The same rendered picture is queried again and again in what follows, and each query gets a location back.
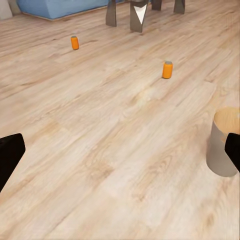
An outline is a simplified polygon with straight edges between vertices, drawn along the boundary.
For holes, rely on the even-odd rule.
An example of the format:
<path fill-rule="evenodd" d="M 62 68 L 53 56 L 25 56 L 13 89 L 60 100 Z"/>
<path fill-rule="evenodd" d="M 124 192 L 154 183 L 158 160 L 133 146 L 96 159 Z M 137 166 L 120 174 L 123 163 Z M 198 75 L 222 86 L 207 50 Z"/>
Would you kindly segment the can of soda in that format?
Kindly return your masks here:
<path fill-rule="evenodd" d="M 162 77 L 164 79 L 170 79 L 172 73 L 173 64 L 171 61 L 166 61 L 163 66 L 163 74 Z"/>
<path fill-rule="evenodd" d="M 76 36 L 71 37 L 72 48 L 77 50 L 79 48 L 78 38 Z"/>

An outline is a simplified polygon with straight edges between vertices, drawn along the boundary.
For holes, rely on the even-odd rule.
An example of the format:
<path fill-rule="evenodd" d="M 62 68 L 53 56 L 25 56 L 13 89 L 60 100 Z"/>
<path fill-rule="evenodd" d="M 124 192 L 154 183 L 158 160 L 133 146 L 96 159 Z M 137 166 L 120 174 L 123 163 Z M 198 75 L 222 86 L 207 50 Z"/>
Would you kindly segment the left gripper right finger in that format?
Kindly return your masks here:
<path fill-rule="evenodd" d="M 238 171 L 240 171 L 240 134 L 229 133 L 224 150 Z"/>

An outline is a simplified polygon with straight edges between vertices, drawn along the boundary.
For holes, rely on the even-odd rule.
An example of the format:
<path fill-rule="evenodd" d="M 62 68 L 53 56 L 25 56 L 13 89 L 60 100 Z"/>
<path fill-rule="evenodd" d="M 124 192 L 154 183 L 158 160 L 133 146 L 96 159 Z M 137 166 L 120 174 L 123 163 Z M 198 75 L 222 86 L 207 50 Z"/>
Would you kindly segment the trash can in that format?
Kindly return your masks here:
<path fill-rule="evenodd" d="M 240 107 L 224 107 L 213 116 L 206 163 L 211 171 L 223 177 L 235 176 L 239 171 L 225 152 L 228 135 L 240 135 L 238 115 Z"/>

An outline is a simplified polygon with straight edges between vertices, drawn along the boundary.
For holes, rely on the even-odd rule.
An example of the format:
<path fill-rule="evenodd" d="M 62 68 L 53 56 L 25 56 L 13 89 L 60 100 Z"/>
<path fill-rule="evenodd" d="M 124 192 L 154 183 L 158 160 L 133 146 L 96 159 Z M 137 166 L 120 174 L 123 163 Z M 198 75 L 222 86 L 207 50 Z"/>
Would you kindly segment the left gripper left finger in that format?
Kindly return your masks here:
<path fill-rule="evenodd" d="M 0 192 L 26 151 L 21 133 L 0 138 Z"/>

